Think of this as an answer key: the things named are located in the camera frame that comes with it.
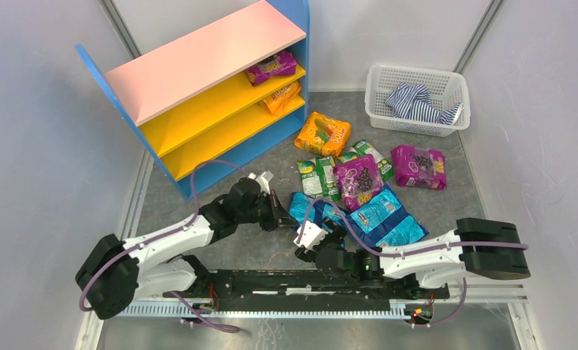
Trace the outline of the blue candy bag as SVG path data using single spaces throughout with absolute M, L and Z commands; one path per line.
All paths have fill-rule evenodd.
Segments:
M 389 184 L 368 203 L 347 215 L 350 227 L 367 246 L 417 243 L 429 232 L 407 212 Z
M 293 192 L 291 194 L 289 214 L 294 218 L 299 224 L 304 222 L 307 207 L 313 197 L 310 197 L 302 192 Z M 342 225 L 342 216 L 349 215 L 349 211 L 343 208 L 335 209 L 330 203 L 325 201 L 318 201 L 314 204 L 311 211 L 309 212 L 308 220 L 315 223 L 321 228 L 330 231 L 330 227 L 323 224 L 326 219 L 335 222 L 338 225 Z

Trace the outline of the blue pink yellow shelf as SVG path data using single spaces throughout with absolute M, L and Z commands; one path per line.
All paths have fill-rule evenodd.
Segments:
M 190 200 L 301 130 L 308 114 L 307 1 L 257 1 L 102 72 L 77 52 L 177 192 Z M 296 73 L 252 86 L 245 70 L 281 51 Z M 298 81 L 280 115 L 259 102 Z

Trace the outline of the green candy bag left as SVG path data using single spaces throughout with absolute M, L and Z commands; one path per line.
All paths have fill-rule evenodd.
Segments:
M 335 160 L 332 156 L 312 157 L 296 162 L 301 177 L 303 193 L 310 197 L 324 196 L 340 201 L 341 194 L 334 175 Z

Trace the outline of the blue white striped cloth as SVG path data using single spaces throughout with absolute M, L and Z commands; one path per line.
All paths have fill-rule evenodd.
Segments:
M 386 99 L 393 117 L 415 122 L 453 125 L 461 116 L 465 104 L 455 103 L 453 108 L 437 109 L 426 85 L 408 85 L 402 82 Z

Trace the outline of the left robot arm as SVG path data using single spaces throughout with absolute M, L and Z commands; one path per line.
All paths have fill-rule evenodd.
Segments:
M 299 227 L 264 176 L 243 177 L 173 225 L 126 240 L 100 238 L 75 275 L 80 309 L 105 320 L 140 298 L 191 288 L 201 269 L 180 254 L 227 238 L 241 224 L 266 232 Z

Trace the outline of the orange candy bag on floor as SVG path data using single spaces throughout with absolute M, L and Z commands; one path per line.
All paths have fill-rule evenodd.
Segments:
M 349 122 L 328 117 L 319 112 L 308 116 L 293 144 L 306 152 L 323 157 L 341 155 L 352 127 Z

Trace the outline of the green candy bag right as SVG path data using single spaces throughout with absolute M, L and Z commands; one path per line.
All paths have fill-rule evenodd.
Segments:
M 366 155 L 373 156 L 383 182 L 387 182 L 393 177 L 394 170 L 391 161 L 385 158 L 384 155 L 376 150 L 367 140 L 360 140 L 354 143 L 345 153 L 338 156 L 337 161 L 346 163 Z

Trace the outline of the green candy bag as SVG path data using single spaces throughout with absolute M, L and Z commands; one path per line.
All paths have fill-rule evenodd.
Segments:
M 337 161 L 346 163 L 366 155 L 373 156 L 383 182 L 387 182 L 393 177 L 394 170 L 391 161 L 385 158 L 384 155 L 376 150 L 367 140 L 360 140 L 354 143 L 345 153 L 338 156 Z
M 324 196 L 340 201 L 341 194 L 334 175 L 335 160 L 332 156 L 312 157 L 296 162 L 301 177 L 303 193 L 310 197 Z

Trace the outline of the purple candy bag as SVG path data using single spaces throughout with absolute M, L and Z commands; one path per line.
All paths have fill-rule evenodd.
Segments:
M 337 187 L 341 199 L 349 211 L 355 211 L 367 204 L 384 187 L 381 174 L 372 155 L 364 155 L 354 160 L 334 166 Z
M 390 156 L 399 187 L 447 188 L 446 158 L 441 151 L 401 144 L 390 151 Z
M 296 73 L 297 61 L 291 52 L 281 51 L 249 67 L 244 72 L 252 86 L 258 86 L 273 77 Z

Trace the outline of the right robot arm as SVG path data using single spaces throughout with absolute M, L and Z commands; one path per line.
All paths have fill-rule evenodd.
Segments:
M 403 246 L 347 251 L 347 231 L 327 231 L 307 221 L 294 240 L 296 256 L 313 262 L 332 279 L 377 287 L 398 282 L 407 289 L 438 289 L 454 279 L 482 276 L 492 280 L 530 277 L 525 251 L 512 223 L 465 218 L 447 233 Z

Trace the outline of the orange candy bag on shelf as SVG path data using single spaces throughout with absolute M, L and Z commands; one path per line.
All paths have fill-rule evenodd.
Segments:
M 280 115 L 285 105 L 301 91 L 301 85 L 294 81 L 281 89 L 275 91 L 270 96 L 263 98 L 259 104 L 274 115 Z

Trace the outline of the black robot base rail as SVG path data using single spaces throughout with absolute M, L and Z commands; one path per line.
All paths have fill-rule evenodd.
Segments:
M 450 292 L 421 289 L 410 277 L 360 285 L 316 270 L 218 270 L 179 295 L 218 301 L 220 311 L 389 311 L 393 300 L 445 300 Z

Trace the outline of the white plastic basket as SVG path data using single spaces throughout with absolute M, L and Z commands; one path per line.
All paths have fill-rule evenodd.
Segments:
M 469 90 L 457 73 L 373 65 L 365 111 L 371 126 L 430 136 L 449 136 L 470 125 Z

